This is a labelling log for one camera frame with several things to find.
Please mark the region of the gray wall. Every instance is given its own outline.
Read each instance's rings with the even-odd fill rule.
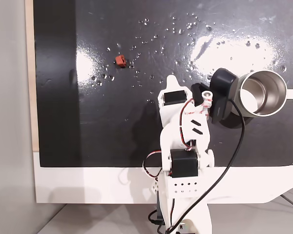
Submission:
[[[0,0],[0,234],[36,234],[62,205],[36,204],[24,0]]]

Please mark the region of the water droplet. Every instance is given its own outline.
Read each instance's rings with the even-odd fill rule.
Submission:
[[[286,67],[285,65],[282,65],[282,66],[281,66],[281,71],[282,71],[282,72],[286,72],[286,71],[287,71],[287,67]]]

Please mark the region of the cup rim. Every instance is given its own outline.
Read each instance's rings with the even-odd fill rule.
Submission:
[[[240,95],[241,89],[242,89],[242,87],[243,87],[245,81],[246,81],[250,76],[252,76],[253,74],[258,73],[258,72],[271,72],[271,73],[274,73],[275,75],[277,75],[277,76],[282,80],[282,82],[283,82],[283,84],[284,84],[284,87],[285,87],[285,98],[284,98],[284,101],[283,101],[282,105],[281,105],[276,111],[274,111],[274,112],[272,112],[272,113],[270,113],[270,114],[266,114],[266,115],[259,115],[259,114],[256,114],[256,113],[254,113],[254,112],[250,112],[250,111],[249,111],[249,110],[243,105],[243,102],[242,102],[242,100],[241,100],[241,95]],[[244,110],[245,110],[246,112],[248,112],[249,114],[254,115],[254,116],[256,116],[256,117],[267,117],[267,116],[272,116],[272,115],[274,115],[275,113],[279,112],[279,111],[282,109],[282,107],[284,106],[285,102],[287,101],[287,94],[288,94],[288,87],[287,87],[287,84],[286,84],[285,80],[282,78],[282,76],[280,76],[277,72],[274,72],[274,71],[272,71],[272,70],[258,70],[258,71],[253,71],[253,72],[250,72],[250,73],[248,73],[248,74],[245,74],[244,76],[245,76],[245,78],[243,79],[243,81],[242,81],[242,83],[241,83],[241,85],[240,85],[240,87],[239,87],[239,92],[238,92],[239,95],[238,95],[238,98],[239,98],[239,102],[240,102],[241,106],[244,108]]]

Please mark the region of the wire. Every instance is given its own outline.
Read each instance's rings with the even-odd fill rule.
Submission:
[[[144,171],[145,171],[146,174],[147,174],[149,177],[151,177],[151,178],[156,178],[156,177],[158,177],[159,174],[160,174],[161,171],[162,171],[162,168],[161,168],[160,171],[157,173],[157,175],[152,175],[150,172],[148,172],[148,170],[147,170],[147,168],[146,168],[146,166],[145,166],[145,161],[146,161],[146,159],[147,159],[148,157],[150,157],[151,155],[153,155],[153,154],[157,154],[157,153],[161,153],[161,152],[162,152],[162,151],[160,151],[160,150],[153,151],[153,152],[150,153],[148,156],[146,156],[145,160],[143,160],[143,162],[142,162],[142,167],[143,167]]]
[[[152,211],[148,216],[147,216],[147,219],[151,222],[151,223],[153,223],[153,224],[155,224],[155,225],[160,225],[163,221],[162,220],[155,220],[155,219],[152,219],[151,218],[151,216],[153,215],[153,214],[155,214],[157,212],[157,210],[155,210],[155,211]]]
[[[158,234],[163,234],[163,233],[161,233],[161,231],[160,231],[160,229],[161,229],[161,227],[162,227],[162,225],[164,224],[164,220],[162,221],[162,223],[158,226],[158,228],[157,228],[157,233]]]
[[[200,201],[202,201],[207,194],[210,193],[210,191],[215,188],[215,186],[221,181],[221,179],[225,176],[225,174],[227,173],[227,171],[229,170],[229,168],[232,166],[232,163],[233,161],[235,160],[237,154],[238,154],[238,151],[240,149],[240,146],[242,144],[242,141],[243,141],[243,137],[244,137],[244,131],[245,131],[245,122],[244,122],[244,119],[243,119],[243,116],[242,116],[242,113],[241,111],[239,110],[239,108],[237,107],[237,105],[235,104],[235,102],[233,100],[229,100],[233,106],[236,108],[237,112],[239,113],[239,116],[240,116],[240,120],[241,120],[241,123],[242,123],[242,131],[241,131],[241,137],[239,139],[239,142],[238,142],[238,145],[232,155],[232,158],[230,159],[229,163],[228,163],[228,166],[225,168],[224,172],[221,174],[221,176],[215,181],[215,183],[213,183],[213,185],[205,192],[203,193],[202,196],[200,196],[199,199],[197,199],[185,212],[184,214],[180,217],[180,219],[176,222],[176,224],[170,228],[167,229],[167,234],[170,234],[172,233],[178,226],[179,224],[181,223],[181,221],[185,218],[185,216],[193,209],[193,207],[195,207]]]
[[[292,202],[290,199],[288,199],[286,196],[284,196],[283,194],[280,195],[280,197],[282,197],[282,198],[285,199],[288,203],[290,203],[290,204],[293,205],[293,202]]]
[[[180,111],[180,116],[179,116],[179,130],[180,130],[180,136],[181,136],[181,141],[182,143],[186,146],[187,150],[191,150],[192,146],[186,144],[185,139],[184,139],[184,134],[182,132],[182,114],[184,112],[185,107],[191,102],[193,101],[193,98],[190,98],[188,101],[186,101],[186,103],[184,104],[184,106],[182,107],[181,111]]]
[[[170,225],[172,226],[172,212],[174,211],[175,207],[175,199],[172,199],[171,211],[170,211]]]

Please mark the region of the red wire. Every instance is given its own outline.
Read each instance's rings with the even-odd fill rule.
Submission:
[[[162,152],[162,151],[160,151],[160,150],[155,150],[155,151],[151,152],[148,156],[146,156],[145,160],[146,160],[149,156],[151,156],[151,155],[153,155],[153,154],[156,154],[156,153],[161,153],[161,152]],[[160,171],[157,173],[157,175],[152,175],[150,172],[148,172],[148,170],[147,170],[147,168],[146,168],[146,166],[145,166],[145,160],[143,160],[142,167],[143,167],[144,171],[146,172],[146,174],[147,174],[149,177],[152,177],[152,178],[156,178],[156,177],[158,177],[159,174],[160,174],[161,171],[162,171],[162,168],[161,168]]]
[[[183,132],[182,132],[182,114],[184,112],[184,109],[185,107],[193,100],[193,98],[190,98],[188,101],[186,101],[185,105],[183,106],[183,108],[181,109],[181,112],[180,112],[180,117],[179,117],[179,129],[180,129],[180,136],[181,136],[181,141],[182,143],[186,146],[187,150],[191,150],[192,149],[192,146],[191,145],[188,145],[185,143],[185,139],[184,139],[184,135],[183,135]]]

